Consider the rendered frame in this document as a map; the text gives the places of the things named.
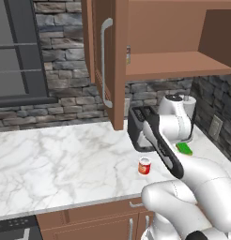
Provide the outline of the grey wall outlet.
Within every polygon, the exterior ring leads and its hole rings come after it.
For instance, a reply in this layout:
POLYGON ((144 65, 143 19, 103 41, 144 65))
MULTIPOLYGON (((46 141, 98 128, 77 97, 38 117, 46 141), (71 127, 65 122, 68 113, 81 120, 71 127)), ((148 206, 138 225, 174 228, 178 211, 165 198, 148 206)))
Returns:
POLYGON ((130 103, 131 103, 131 100, 129 98, 125 98, 125 102, 124 102, 124 117, 128 117, 130 103))
POLYGON ((214 140, 217 140, 222 126, 223 126, 223 121, 217 115, 213 115, 208 134, 214 140))

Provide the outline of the black dishwasher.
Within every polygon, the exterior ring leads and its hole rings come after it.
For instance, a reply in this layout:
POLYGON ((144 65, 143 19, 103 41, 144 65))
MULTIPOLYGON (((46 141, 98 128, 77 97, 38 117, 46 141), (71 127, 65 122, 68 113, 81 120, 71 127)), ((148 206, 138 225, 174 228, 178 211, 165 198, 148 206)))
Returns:
POLYGON ((0 240, 43 240, 35 216, 0 220, 0 240))

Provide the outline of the red food can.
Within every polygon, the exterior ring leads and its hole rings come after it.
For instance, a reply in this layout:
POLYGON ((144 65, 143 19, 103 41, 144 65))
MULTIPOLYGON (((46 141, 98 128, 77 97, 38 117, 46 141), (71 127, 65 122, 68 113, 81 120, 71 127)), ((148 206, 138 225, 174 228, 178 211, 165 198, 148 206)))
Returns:
POLYGON ((149 174, 151 161, 148 157, 141 157, 138 163, 138 172, 140 174, 149 174))

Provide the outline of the brown wooden wall cabinet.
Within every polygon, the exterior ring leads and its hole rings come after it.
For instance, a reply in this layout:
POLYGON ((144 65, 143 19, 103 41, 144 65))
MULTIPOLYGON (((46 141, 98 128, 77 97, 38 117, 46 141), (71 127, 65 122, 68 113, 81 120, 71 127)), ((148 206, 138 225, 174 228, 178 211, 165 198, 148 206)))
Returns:
POLYGON ((129 0, 126 79, 231 74, 231 0, 129 0))

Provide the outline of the brown base cabinet door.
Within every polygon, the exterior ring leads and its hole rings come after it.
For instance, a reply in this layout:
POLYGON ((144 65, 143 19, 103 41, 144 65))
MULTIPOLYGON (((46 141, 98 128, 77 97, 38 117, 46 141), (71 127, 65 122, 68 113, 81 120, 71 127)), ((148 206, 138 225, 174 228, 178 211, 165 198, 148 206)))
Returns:
POLYGON ((136 228, 136 240, 141 240, 144 231, 149 227, 153 221, 153 213, 150 211, 140 212, 138 214, 138 222, 136 228))
POLYGON ((128 240, 133 219, 132 240, 136 240, 138 215, 126 214, 57 227, 41 232, 43 240, 128 240))

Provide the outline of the black toaster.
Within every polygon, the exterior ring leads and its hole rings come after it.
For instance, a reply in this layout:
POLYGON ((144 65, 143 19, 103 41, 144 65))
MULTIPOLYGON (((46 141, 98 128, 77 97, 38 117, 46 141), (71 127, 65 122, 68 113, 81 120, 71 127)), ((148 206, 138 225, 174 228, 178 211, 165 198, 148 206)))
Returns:
POLYGON ((144 135, 144 121, 151 124, 153 138, 160 137, 159 116, 152 106, 130 107, 128 115, 128 134, 133 147, 138 152, 158 152, 159 148, 154 146, 144 135))

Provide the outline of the brown wooden drawer front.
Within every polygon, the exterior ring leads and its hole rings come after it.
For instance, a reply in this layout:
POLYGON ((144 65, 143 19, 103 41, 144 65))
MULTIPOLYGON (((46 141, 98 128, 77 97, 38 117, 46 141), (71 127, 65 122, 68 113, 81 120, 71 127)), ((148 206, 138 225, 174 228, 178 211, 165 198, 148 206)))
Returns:
POLYGON ((87 220, 97 220, 100 218, 146 211, 144 206, 131 208, 129 202, 134 204, 141 203, 141 199, 133 198, 38 214, 37 221, 42 230, 47 230, 73 223, 85 222, 87 220))

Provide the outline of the white paper towel roll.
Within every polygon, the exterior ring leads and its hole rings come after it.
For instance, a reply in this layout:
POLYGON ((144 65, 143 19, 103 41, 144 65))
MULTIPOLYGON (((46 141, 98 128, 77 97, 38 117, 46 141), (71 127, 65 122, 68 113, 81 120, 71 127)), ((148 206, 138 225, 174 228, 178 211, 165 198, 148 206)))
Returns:
POLYGON ((196 105, 196 99, 194 97, 185 96, 183 98, 183 106, 184 106, 185 112, 190 118, 193 117, 195 105, 196 105))

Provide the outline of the green sponge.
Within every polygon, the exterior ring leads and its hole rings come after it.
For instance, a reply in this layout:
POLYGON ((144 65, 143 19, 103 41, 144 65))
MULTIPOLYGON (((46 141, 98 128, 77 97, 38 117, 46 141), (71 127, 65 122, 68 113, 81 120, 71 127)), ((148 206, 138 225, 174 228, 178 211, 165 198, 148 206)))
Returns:
POLYGON ((193 154, 193 151, 185 142, 178 142, 176 144, 176 147, 181 154, 188 155, 188 156, 191 156, 193 154))

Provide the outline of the brown wooden cabinet door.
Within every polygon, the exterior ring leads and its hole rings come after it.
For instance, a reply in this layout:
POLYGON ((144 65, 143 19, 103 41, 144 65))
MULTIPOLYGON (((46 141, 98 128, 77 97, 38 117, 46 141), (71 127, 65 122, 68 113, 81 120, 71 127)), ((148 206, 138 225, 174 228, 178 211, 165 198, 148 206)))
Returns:
POLYGON ((92 83, 102 100, 100 29, 107 18, 113 25, 105 30, 105 97, 103 103, 114 130, 121 130, 124 121, 126 52, 129 0, 81 0, 85 63, 92 83))

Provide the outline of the dark framed window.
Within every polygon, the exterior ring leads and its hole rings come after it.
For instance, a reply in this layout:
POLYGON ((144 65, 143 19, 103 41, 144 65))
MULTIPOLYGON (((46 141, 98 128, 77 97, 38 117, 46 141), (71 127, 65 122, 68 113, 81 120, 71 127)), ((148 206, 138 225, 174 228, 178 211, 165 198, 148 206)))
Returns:
POLYGON ((56 103, 49 95, 32 0, 0 0, 0 108, 56 103))

